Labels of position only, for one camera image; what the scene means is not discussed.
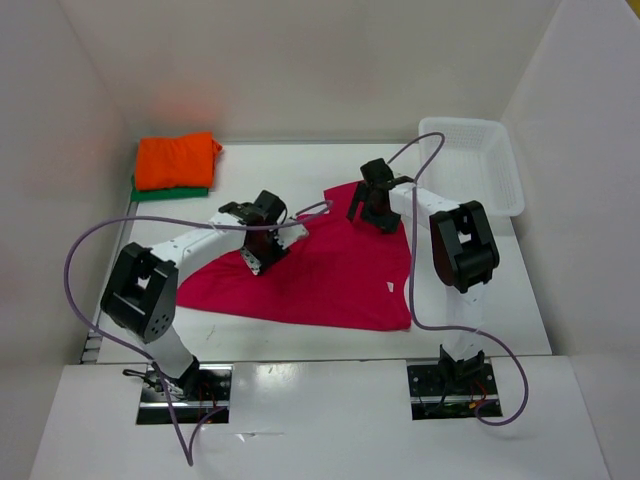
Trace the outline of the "pink t-shirt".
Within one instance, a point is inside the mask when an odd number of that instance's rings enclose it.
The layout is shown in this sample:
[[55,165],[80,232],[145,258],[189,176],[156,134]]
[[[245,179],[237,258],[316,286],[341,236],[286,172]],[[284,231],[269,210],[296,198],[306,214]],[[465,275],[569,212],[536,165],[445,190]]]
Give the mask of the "pink t-shirt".
[[180,307],[288,324],[401,331],[411,317],[404,288],[411,255],[403,228],[384,234],[346,217],[356,185],[325,190],[329,213],[265,274],[237,252],[209,263],[178,289]]

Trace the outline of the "green t-shirt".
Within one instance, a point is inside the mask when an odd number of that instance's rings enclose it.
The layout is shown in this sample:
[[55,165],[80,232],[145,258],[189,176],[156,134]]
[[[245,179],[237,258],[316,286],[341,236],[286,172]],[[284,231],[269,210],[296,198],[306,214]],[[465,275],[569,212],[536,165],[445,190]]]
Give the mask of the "green t-shirt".
[[170,189],[140,191],[136,188],[134,175],[131,176],[130,182],[130,201],[136,203],[202,198],[207,197],[209,194],[209,189],[206,187],[176,187]]

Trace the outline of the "orange t-shirt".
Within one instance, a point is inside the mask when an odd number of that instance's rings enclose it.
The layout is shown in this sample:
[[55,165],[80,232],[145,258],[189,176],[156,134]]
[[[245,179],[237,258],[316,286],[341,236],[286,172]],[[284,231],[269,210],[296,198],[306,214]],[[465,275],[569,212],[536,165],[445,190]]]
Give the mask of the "orange t-shirt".
[[142,138],[136,155],[135,187],[139,191],[211,188],[222,151],[211,132]]

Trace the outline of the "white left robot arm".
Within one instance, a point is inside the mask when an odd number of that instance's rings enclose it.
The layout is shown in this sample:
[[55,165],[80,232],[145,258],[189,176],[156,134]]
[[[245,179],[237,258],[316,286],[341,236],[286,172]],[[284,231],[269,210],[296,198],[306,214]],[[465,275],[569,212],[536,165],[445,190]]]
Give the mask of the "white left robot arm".
[[192,274],[232,252],[262,274],[284,258],[276,225],[286,204],[262,191],[252,202],[229,202],[207,226],[144,247],[135,242],[119,253],[100,301],[101,310],[126,330],[165,375],[163,386],[176,399],[205,394],[212,381],[173,327],[178,289]]

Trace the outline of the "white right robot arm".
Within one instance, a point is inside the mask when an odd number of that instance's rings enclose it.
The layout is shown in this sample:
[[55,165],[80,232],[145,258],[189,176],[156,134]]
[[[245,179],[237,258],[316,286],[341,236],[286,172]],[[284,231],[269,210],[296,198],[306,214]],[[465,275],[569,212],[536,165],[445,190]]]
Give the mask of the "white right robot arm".
[[484,363],[479,330],[483,325],[486,285],[500,257],[481,203],[459,203],[395,176],[381,158],[360,167],[347,212],[383,233],[394,233],[402,218],[429,230],[435,272],[445,286],[447,333],[440,346],[438,380],[450,393],[462,392]]

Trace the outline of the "white plastic basket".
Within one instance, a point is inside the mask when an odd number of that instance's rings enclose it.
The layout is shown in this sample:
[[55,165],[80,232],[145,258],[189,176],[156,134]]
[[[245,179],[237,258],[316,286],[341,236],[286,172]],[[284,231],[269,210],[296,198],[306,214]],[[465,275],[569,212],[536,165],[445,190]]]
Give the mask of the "white plastic basket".
[[445,142],[418,183],[459,203],[477,200],[490,216],[516,217],[525,209],[524,194],[510,138],[497,121],[426,117],[422,136],[440,132]]

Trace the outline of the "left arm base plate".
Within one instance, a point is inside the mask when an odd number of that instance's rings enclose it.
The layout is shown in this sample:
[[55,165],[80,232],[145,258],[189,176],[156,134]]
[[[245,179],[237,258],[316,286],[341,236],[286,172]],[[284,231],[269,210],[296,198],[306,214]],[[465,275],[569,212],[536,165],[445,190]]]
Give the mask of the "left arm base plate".
[[[167,382],[169,397],[179,424],[227,424],[230,415],[230,396],[233,366],[204,364],[201,366],[204,385],[185,394],[175,384]],[[165,392],[157,373],[148,366],[145,371],[124,369],[122,374],[142,381],[136,424],[142,426],[168,425],[171,416]]]

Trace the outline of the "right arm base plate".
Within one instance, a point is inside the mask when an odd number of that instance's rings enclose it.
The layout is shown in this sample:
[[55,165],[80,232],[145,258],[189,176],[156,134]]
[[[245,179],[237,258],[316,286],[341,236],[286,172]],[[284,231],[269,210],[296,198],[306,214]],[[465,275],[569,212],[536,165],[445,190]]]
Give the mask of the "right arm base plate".
[[470,379],[447,381],[436,360],[406,364],[413,421],[502,416],[498,388],[490,362]]

